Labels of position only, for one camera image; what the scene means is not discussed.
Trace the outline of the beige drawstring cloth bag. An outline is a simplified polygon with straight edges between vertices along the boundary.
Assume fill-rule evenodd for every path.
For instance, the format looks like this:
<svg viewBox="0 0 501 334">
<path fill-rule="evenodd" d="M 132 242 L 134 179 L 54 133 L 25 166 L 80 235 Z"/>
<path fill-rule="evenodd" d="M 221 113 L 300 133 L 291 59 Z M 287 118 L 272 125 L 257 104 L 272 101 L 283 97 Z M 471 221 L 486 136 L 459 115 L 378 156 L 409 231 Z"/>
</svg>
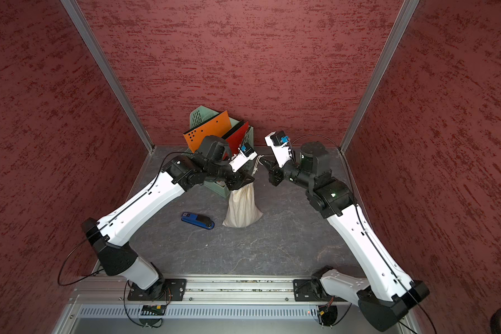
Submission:
<svg viewBox="0 0 501 334">
<path fill-rule="evenodd" d="M 262 217 L 255 201 L 254 184 L 231 191 L 223 225 L 228 228 L 246 228 Z"/>
</svg>

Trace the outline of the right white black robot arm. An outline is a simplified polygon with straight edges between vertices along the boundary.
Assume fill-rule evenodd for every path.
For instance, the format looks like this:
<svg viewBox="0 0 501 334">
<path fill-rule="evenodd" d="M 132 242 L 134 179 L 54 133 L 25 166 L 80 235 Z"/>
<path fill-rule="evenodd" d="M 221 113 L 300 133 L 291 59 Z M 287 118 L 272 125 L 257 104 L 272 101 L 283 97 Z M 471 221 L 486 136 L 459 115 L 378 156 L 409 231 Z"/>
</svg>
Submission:
<svg viewBox="0 0 501 334">
<path fill-rule="evenodd" d="M 270 183 L 277 186 L 286 180 L 304 188 L 310 205 L 341 236 L 365 274 L 355 278 L 323 268 L 317 272 L 318 285 L 327 295 L 357 305 L 377 331 L 400 323 L 429 296 L 429 289 L 410 277 L 375 235 L 349 187 L 334 178 L 324 145 L 305 143 L 296 158 L 284 134 L 273 132 L 265 141 L 275 157 L 263 161 Z"/>
</svg>

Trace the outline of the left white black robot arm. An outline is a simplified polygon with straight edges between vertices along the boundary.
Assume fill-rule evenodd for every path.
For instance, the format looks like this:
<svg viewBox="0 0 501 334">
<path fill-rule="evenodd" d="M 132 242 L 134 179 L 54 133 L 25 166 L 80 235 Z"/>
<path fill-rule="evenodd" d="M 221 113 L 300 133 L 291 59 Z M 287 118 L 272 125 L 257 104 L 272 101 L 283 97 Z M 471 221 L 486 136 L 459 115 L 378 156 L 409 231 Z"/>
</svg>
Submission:
<svg viewBox="0 0 501 334">
<path fill-rule="evenodd" d="M 163 275 L 137 254 L 130 239 L 153 215 L 196 185 L 221 181 L 231 191 L 249 185 L 254 179 L 244 165 L 256 157 L 248 144 L 232 154 L 226 140 L 206 136 L 196 152 L 176 155 L 162 164 L 153 181 L 114 212 L 83 222 L 86 239 L 106 274 L 125 277 L 150 300 L 166 298 Z"/>
</svg>

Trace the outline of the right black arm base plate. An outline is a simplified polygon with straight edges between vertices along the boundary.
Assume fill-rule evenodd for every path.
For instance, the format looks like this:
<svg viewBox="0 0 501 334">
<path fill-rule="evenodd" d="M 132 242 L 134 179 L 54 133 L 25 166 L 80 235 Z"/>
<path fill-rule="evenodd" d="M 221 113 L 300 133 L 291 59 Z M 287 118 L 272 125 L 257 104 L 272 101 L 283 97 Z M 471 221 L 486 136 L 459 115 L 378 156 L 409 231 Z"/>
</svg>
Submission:
<svg viewBox="0 0 501 334">
<path fill-rule="evenodd" d="M 345 302 L 344 299 L 329 295 L 317 279 L 295 279 L 292 283 L 294 299 L 297 302 L 328 303 L 330 300 L 333 300 L 334 303 Z"/>
</svg>

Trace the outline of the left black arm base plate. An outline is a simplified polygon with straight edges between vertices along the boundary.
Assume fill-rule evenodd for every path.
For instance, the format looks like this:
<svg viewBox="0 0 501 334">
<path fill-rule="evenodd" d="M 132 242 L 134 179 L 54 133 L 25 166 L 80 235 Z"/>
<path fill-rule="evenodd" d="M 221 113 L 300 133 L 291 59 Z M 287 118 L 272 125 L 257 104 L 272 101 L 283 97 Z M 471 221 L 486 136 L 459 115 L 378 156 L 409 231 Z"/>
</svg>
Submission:
<svg viewBox="0 0 501 334">
<path fill-rule="evenodd" d="M 136 283 L 129 286 L 128 301 L 183 301 L 187 280 L 166 278 L 163 283 L 156 282 L 147 290 L 140 289 Z"/>
</svg>

